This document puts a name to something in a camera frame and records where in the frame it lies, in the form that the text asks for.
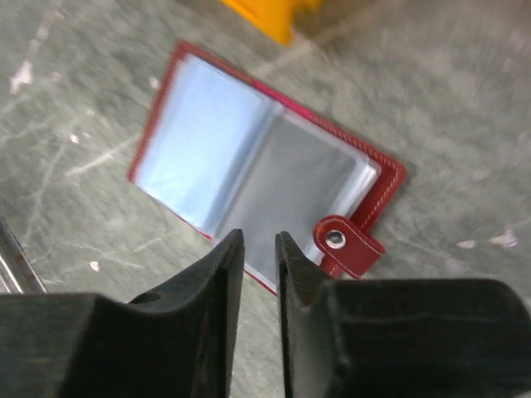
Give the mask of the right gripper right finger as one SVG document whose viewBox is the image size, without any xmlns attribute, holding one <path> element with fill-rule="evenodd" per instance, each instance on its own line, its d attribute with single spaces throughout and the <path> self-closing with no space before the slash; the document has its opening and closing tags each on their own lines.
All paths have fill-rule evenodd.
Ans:
<svg viewBox="0 0 531 398">
<path fill-rule="evenodd" d="M 494 279 L 334 279 L 275 238 L 288 397 L 517 397 L 530 316 Z"/>
</svg>

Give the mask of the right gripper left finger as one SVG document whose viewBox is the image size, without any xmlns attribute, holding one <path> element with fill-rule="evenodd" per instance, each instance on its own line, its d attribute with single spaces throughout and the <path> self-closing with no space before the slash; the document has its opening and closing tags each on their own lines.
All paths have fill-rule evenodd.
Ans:
<svg viewBox="0 0 531 398">
<path fill-rule="evenodd" d="M 1 297 L 4 397 L 226 397 L 244 237 L 128 303 L 100 294 Z"/>
</svg>

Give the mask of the red card holder wallet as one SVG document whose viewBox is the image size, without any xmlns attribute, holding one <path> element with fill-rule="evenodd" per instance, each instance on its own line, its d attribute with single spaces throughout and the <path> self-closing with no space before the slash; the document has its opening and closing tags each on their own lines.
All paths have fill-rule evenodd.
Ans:
<svg viewBox="0 0 531 398">
<path fill-rule="evenodd" d="M 281 231 L 326 274 L 362 277 L 384 254 L 370 230 L 406 174 L 388 154 L 180 41 L 128 178 L 213 242 L 242 230 L 246 272 L 275 291 Z"/>
</svg>

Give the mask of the yellow plastic bin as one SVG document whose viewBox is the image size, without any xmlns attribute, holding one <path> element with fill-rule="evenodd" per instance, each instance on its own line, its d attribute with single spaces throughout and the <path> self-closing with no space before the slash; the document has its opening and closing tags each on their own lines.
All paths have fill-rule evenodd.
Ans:
<svg viewBox="0 0 531 398">
<path fill-rule="evenodd" d="M 281 45 L 292 40 L 292 25 L 299 11 L 316 11 L 322 0 L 223 0 L 266 36 Z"/>
</svg>

